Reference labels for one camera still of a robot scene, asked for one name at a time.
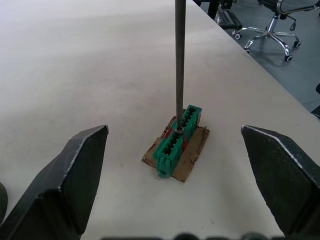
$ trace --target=white table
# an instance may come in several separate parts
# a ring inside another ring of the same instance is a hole
[[[294,139],[317,163],[320,125],[192,1],[184,106],[211,133],[186,183],[141,158],[175,114],[173,0],[0,3],[0,182],[12,210],[79,131],[108,124],[82,240],[181,232],[279,235],[252,173],[242,124]]]

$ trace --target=brown cardboard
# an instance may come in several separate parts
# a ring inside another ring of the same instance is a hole
[[[156,150],[157,146],[159,145],[159,143],[161,142],[162,138],[166,134],[167,130],[170,128],[170,126],[175,120],[176,120],[176,117],[174,116],[166,126],[161,136],[157,137],[157,139],[154,141],[152,146],[143,156],[142,161],[144,163],[150,165],[151,167],[156,168],[156,160],[152,157],[152,155]],[[209,133],[210,131],[206,127],[201,127],[201,126],[196,127],[186,149],[182,153],[181,158],[178,161],[172,173],[172,177],[174,177],[175,179],[183,183],[187,180],[191,170],[195,165],[195,162],[197,161],[201,153],[203,146],[205,145],[205,142],[207,140]]]

